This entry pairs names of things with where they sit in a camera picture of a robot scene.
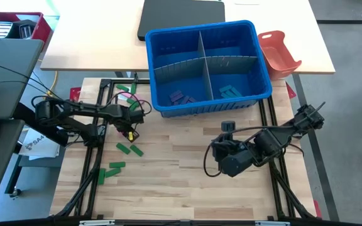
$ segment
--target bin divider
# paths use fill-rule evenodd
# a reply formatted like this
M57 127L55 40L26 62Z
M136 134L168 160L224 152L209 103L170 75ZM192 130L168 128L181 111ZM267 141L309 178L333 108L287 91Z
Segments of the bin divider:
M206 97L209 100L214 100L213 91L212 91L212 84L211 84L211 77L209 76L209 69L207 67L206 58L205 58L205 62L204 62L204 70L203 70L203 72L204 72L203 76L204 76Z
M198 40L198 52L199 52L199 57L206 57L204 42L202 40L202 34L200 32L199 32L199 40Z
M155 69L155 78L158 83L167 83L185 78L202 76L205 58L184 60Z
M209 70L207 68L207 60L205 54L204 42L202 39L202 33L199 31L199 40L198 40L198 52L200 57L204 57L204 68L203 68L203 77L204 77L204 85L205 85L205 93L208 100L214 100L213 91L212 91L212 83L211 77L209 76Z
M209 56L206 59L211 75L247 74L257 61L256 56Z

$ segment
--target blue plastic bin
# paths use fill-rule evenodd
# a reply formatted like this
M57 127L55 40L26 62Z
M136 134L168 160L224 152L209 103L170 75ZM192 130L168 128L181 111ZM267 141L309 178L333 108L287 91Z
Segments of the blue plastic bin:
M250 21L152 30L146 48L152 104L163 117L240 109L272 94ZM227 85L242 97L225 99L220 89ZM196 102L174 105L178 90Z

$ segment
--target black cable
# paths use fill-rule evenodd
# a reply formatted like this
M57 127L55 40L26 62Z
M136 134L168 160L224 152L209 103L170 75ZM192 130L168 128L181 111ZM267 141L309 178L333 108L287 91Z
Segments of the black cable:
M139 100L139 102L138 102L138 101L133 102L133 103L129 106L129 108L131 108L131 106L134 105L134 104L136 104L136 103L138 103L139 106L140 106L140 105L141 105L140 102L145 102L145 103L147 103L147 104L149 105L149 107L150 107L149 112L145 113L145 115L148 115L149 113L151 113L151 111L153 110L153 108L151 107L151 104L150 104L148 101L146 101L146 100Z
M302 148L298 147L298 146L297 146L297 145L295 145L295 144L288 144L288 145L290 145L291 147L295 147L295 148L297 148L299 151L301 151L302 156L304 157L304 150L303 150Z
M210 174L207 172L207 170L206 170L206 158L207 158L207 154L208 154L208 152L209 152L209 150L210 150L210 148L211 148L211 146L212 146L212 144L214 143L215 140L213 140L213 141L210 143L210 145L208 145L208 147L207 147L207 149L206 149L206 152L205 152L205 156L204 156L204 171L205 171L205 174L206 174L207 176L209 176L209 177L217 177L217 176L219 176L219 175L221 174L221 168L219 169L219 172L216 173L216 174L214 174L214 175L210 175Z
M105 107L107 107L108 105L110 105L111 101L114 100L114 98L118 97L119 94L130 94L133 98L135 98L135 100L137 101L137 103L139 103L139 106L141 107L141 110L143 110L143 107L142 107L142 105L141 105L140 100L139 100L134 94L132 94L132 93L130 93L130 92L127 92L127 91L121 91L121 92L118 92L118 93L116 93L115 95L113 95L113 96L111 97L111 99L110 99L109 101L107 101L107 103L105 104L105 106L103 106L103 108L105 108Z
M40 97L47 98L47 97L49 97L49 96L47 96L47 95L37 95L37 96L34 96L34 97L31 99L31 101L30 101L31 105L32 105L34 108L36 108L35 99L40 98Z
M36 83L38 83L39 85L41 85L42 87L44 87L44 88L46 88L48 91L50 91L54 96L56 96L56 97L58 97L60 100L62 100L62 98L60 98L57 94L55 94L54 92L52 92L48 87L46 87L44 84L40 83L39 81L37 81L37 80L35 80L35 79L31 78L31 77L28 77L28 76L26 76L26 75L23 75L22 73L16 72L16 71L14 71L14 70L12 70L12 69L6 68L6 67L4 67L4 66L0 66L0 68L5 69L5 70L8 70L8 71L10 71L10 72L16 73L16 74L21 75L21 76L23 76L23 77L25 77L25 78L28 78L28 79L30 79L30 80L35 81Z
M138 126L138 125L139 125L139 123L135 124L135 127L133 128L134 131L136 130L136 126Z
M27 83L27 82L22 82L22 81L0 81L0 83L4 83L4 82L20 82L20 83L23 83L23 84L26 84L26 85L30 85L31 87L39 90L40 92L45 93L45 91L42 91L41 89L39 89L39 88L35 87L34 85L29 84L29 83Z
M69 146L71 146L71 145L73 145L73 144L75 144L75 143L81 143L81 142L83 142L83 141L78 141L79 137L80 137L80 133L78 134L78 137L77 137L74 141L68 143L68 144L65 146L65 148L67 148L67 147L69 147Z
M40 77L38 75L36 75L35 71L32 71L33 74L35 74L35 76L37 77L38 81L44 85L44 83L41 81Z

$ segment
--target white paper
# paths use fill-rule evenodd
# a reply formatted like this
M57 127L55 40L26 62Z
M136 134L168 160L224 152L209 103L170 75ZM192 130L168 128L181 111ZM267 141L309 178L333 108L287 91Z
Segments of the white paper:
M23 156L54 158L59 154L59 145L39 132L29 129L19 154Z
M41 157L41 156L29 156L29 161L39 159L39 158L44 158L44 157Z

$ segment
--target red bin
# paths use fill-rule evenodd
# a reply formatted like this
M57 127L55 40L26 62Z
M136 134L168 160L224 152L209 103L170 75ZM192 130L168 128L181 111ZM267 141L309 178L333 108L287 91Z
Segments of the red bin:
M18 15L23 16L39 16L38 21L35 26L35 30L31 34L30 39L37 39L44 41L44 44L47 42L48 36L51 32L51 27L45 21L43 13L0 13L0 21L6 22L15 22L19 21Z
M284 37L282 31L269 31L258 35L271 80L287 77L302 63L301 60L296 62L293 59L284 44Z

